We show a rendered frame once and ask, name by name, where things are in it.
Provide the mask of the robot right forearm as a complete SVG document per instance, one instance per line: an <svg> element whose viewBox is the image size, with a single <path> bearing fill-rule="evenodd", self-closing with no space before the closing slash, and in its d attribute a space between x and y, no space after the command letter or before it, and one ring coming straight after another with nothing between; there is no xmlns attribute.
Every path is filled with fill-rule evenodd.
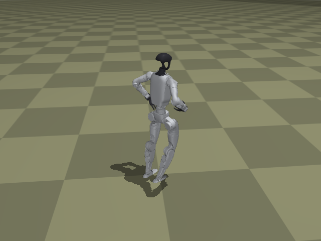
<svg viewBox="0 0 321 241"><path fill-rule="evenodd" d="M187 105L184 104L180 98L178 97L178 102L179 102L179 105L176 105L176 107L180 108L181 110L183 110L184 112L186 112L188 110L187 108Z"/></svg>

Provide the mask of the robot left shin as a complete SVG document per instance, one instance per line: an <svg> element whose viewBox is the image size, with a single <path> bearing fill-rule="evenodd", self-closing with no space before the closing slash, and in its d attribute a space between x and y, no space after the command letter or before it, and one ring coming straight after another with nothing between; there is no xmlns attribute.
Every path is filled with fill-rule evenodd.
<svg viewBox="0 0 321 241"><path fill-rule="evenodd" d="M148 142L148 141L147 141ZM146 144L147 144L146 142ZM152 162L154 160L154 155L155 155L155 149L153 151L149 151L146 149L146 144L145 144L145 162L146 162L146 169L145 173L150 174L151 167L152 167Z"/></svg>

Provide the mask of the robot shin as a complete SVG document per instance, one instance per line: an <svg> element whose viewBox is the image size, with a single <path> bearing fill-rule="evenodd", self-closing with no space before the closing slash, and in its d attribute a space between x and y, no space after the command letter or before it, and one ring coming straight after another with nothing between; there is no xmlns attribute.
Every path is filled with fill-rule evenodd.
<svg viewBox="0 0 321 241"><path fill-rule="evenodd" d="M168 151L167 155L162 155L159 171L157 174L158 180L162 179L163 174L165 173L166 169L169 167L169 165L174 157L174 153L175 153L174 150L170 149Z"/></svg>
<svg viewBox="0 0 321 241"><path fill-rule="evenodd" d="M147 141L148 142L148 141ZM147 144L146 142L146 144ZM155 149L153 151L149 151L146 149L146 144L145 144L145 162L146 162L146 169L145 173L150 174L151 167L152 167L152 162L154 160L154 155L155 155Z"/></svg>

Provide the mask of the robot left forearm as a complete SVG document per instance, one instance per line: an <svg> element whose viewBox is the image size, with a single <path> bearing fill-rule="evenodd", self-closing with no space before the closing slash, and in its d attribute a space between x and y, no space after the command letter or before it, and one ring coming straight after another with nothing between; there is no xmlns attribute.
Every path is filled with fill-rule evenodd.
<svg viewBox="0 0 321 241"><path fill-rule="evenodd" d="M143 88L142 84L139 84L139 87L136 88L143 96L146 97L146 99L148 99L150 97L150 95L148 94L148 92Z"/></svg>

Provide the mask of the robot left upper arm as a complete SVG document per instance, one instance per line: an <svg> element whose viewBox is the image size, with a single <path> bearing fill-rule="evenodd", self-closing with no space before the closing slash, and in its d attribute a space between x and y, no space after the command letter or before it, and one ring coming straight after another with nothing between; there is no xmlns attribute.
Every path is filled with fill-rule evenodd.
<svg viewBox="0 0 321 241"><path fill-rule="evenodd" d="M132 82L133 87L138 88L140 83L149 81L152 73L153 72L149 71L147 74L144 74L144 75L134 79Z"/></svg>

